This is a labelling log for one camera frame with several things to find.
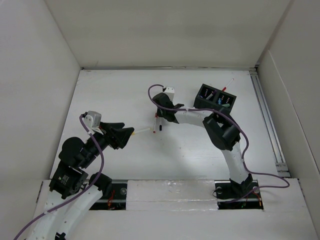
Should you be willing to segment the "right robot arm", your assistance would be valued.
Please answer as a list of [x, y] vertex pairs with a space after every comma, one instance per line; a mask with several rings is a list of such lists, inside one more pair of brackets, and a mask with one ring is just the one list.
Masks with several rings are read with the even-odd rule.
[[249, 192], [249, 186], [253, 181], [252, 174], [244, 166], [240, 131], [227, 111], [183, 109], [183, 104], [174, 105], [164, 92], [155, 95], [152, 101], [158, 107], [157, 115], [168, 122], [204, 128], [212, 144], [221, 150], [224, 156], [229, 170], [232, 193], [237, 197], [243, 197]]

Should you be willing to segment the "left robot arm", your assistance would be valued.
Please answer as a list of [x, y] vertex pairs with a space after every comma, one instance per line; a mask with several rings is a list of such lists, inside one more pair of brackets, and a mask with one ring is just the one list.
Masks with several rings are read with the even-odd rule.
[[112, 193], [112, 179], [102, 173], [103, 160], [99, 171], [92, 176], [84, 170], [97, 157], [104, 157], [105, 148], [123, 149], [135, 129], [125, 127], [123, 122], [101, 122], [95, 133], [91, 133], [88, 126], [84, 129], [89, 135], [86, 142], [70, 137], [62, 144], [60, 162], [50, 181], [43, 213], [28, 222], [15, 239], [36, 224], [28, 237], [30, 240], [68, 240], [94, 203]]

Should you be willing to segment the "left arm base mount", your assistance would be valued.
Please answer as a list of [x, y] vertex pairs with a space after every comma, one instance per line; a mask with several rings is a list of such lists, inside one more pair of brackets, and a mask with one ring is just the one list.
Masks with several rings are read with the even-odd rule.
[[90, 207], [91, 211], [119, 211], [126, 209], [127, 180], [112, 180], [101, 173], [94, 185], [99, 190], [102, 190], [102, 197]]

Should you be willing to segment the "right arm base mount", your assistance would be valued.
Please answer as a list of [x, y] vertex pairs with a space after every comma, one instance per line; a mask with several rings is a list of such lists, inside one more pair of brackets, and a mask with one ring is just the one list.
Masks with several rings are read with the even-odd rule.
[[217, 199], [218, 210], [263, 210], [263, 201], [261, 194], [250, 192], [258, 187], [258, 182], [253, 181], [245, 193], [236, 193], [232, 189], [229, 180], [220, 180], [214, 182], [215, 189], [212, 196]]

